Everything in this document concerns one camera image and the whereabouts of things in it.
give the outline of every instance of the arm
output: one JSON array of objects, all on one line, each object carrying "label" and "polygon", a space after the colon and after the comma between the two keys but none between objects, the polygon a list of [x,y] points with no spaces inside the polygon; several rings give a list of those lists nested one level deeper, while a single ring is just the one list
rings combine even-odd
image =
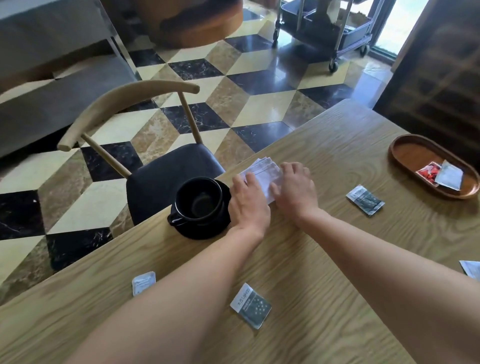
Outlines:
[{"label": "arm", "polygon": [[253,174],[234,177],[233,227],[193,259],[124,304],[66,364],[189,363],[225,307],[234,278],[260,244],[270,209]]},{"label": "arm", "polygon": [[409,354],[423,363],[480,361],[480,284],[318,208],[310,172],[283,164],[277,205],[332,258]]}]

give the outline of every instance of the marble floor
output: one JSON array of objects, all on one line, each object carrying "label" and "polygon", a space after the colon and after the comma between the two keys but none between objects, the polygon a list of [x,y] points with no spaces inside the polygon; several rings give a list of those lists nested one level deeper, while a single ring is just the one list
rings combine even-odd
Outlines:
[{"label": "marble floor", "polygon": [[[345,98],[373,107],[391,77],[389,66],[358,53],[343,57],[331,75],[321,54],[284,32],[272,48],[276,15],[248,1],[234,34],[194,49],[160,49],[134,14],[126,17],[138,34],[127,48],[143,79],[201,87],[187,101],[205,145],[226,170]],[[0,102],[50,81],[25,84],[0,95]],[[90,134],[130,170],[193,142],[175,94],[130,107]],[[2,167],[0,304],[132,226],[125,179],[86,145],[34,153]]]}]

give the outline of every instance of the cup handle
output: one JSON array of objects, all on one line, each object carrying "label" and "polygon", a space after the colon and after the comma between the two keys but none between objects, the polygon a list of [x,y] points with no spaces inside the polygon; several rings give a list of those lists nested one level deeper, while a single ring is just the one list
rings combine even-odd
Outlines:
[{"label": "cup handle", "polygon": [[171,226],[179,226],[186,223],[186,220],[176,212],[174,212],[173,214],[170,214],[167,217],[167,221]]}]

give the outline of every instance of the black saucer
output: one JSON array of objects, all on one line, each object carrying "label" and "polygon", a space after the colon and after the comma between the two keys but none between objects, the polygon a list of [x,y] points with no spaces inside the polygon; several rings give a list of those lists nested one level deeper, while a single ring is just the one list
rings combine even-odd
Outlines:
[{"label": "black saucer", "polygon": [[[218,180],[215,181],[217,181],[217,183],[222,189],[223,201],[225,203],[225,213],[220,214],[217,218],[215,218],[215,220],[210,221],[205,225],[197,225],[193,222],[186,222],[179,226],[175,226],[177,231],[186,238],[194,240],[210,239],[220,234],[230,224],[230,215],[228,214],[228,203],[230,201],[230,198],[232,197],[230,194],[230,189],[223,182],[220,182]],[[175,204],[172,204],[170,214],[176,212],[177,209],[175,208]]]}]

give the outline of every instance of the wood grain tabletop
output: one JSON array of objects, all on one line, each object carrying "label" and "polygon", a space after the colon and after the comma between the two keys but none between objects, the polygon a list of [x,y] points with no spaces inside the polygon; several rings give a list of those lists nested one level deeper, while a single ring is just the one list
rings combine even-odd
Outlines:
[{"label": "wood grain tabletop", "polygon": [[[312,172],[320,207],[331,215],[460,271],[458,260],[480,260],[478,198],[440,198],[389,163],[388,146],[403,133],[372,110],[344,100],[219,179],[231,184],[235,173],[261,157],[277,164],[302,162]],[[359,184],[385,201],[370,218],[345,197]],[[254,330],[226,304],[198,362],[411,363],[325,252],[275,203],[271,209],[271,227],[230,300],[247,282],[272,311]],[[168,211],[0,307],[0,363],[61,363],[131,299],[133,277],[153,270],[160,279],[211,242],[180,236],[167,223]]]}]

